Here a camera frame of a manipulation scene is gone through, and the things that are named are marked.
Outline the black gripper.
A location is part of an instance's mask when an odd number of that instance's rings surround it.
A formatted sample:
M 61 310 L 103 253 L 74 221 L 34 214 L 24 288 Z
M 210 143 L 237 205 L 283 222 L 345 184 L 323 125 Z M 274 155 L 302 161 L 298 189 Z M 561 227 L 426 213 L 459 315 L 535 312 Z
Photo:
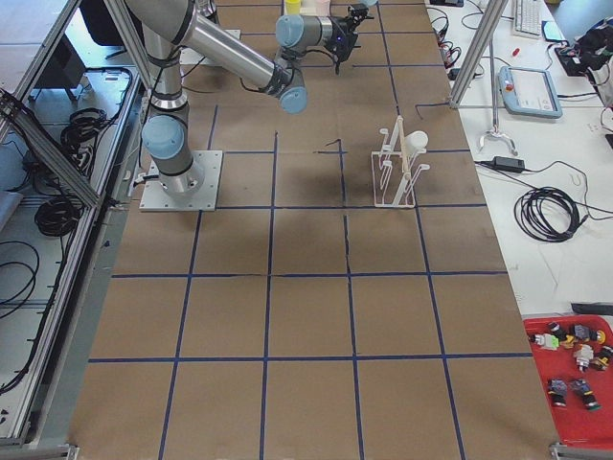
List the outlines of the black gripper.
M 329 51 L 334 55 L 334 71 L 339 74 L 341 66 L 351 56 L 358 39 L 357 28 L 365 20 L 373 19 L 369 15 L 369 7 L 358 3 L 348 6 L 348 13 L 344 17 L 331 16 L 331 36 L 329 38 Z

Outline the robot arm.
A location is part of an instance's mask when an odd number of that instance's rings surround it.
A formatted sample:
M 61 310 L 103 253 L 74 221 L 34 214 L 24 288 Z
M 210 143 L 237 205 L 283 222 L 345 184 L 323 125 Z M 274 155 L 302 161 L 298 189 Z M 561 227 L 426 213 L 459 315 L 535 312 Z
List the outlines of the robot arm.
M 197 1 L 129 1 L 140 20 L 152 70 L 149 110 L 141 139 L 158 170 L 161 189 L 187 196 L 202 188 L 206 173 L 188 144 L 189 102 L 182 88 L 180 53 L 189 48 L 251 83 L 252 91 L 278 99 L 289 114 L 307 107 L 301 62 L 309 52 L 329 55 L 335 65 L 348 60 L 370 1 L 348 8 L 344 17 L 286 13 L 275 25 L 279 49 L 265 57 L 222 29 L 213 12 Z

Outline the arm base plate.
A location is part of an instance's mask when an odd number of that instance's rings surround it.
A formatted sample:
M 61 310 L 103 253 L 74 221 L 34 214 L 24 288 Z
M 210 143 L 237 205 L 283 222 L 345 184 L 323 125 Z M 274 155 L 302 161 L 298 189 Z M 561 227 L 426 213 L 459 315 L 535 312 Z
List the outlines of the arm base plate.
M 156 175 L 146 181 L 140 201 L 145 212 L 191 212 L 216 209 L 222 150 L 193 150 L 192 167 L 181 175 L 159 173 L 151 161 L 148 174 Z

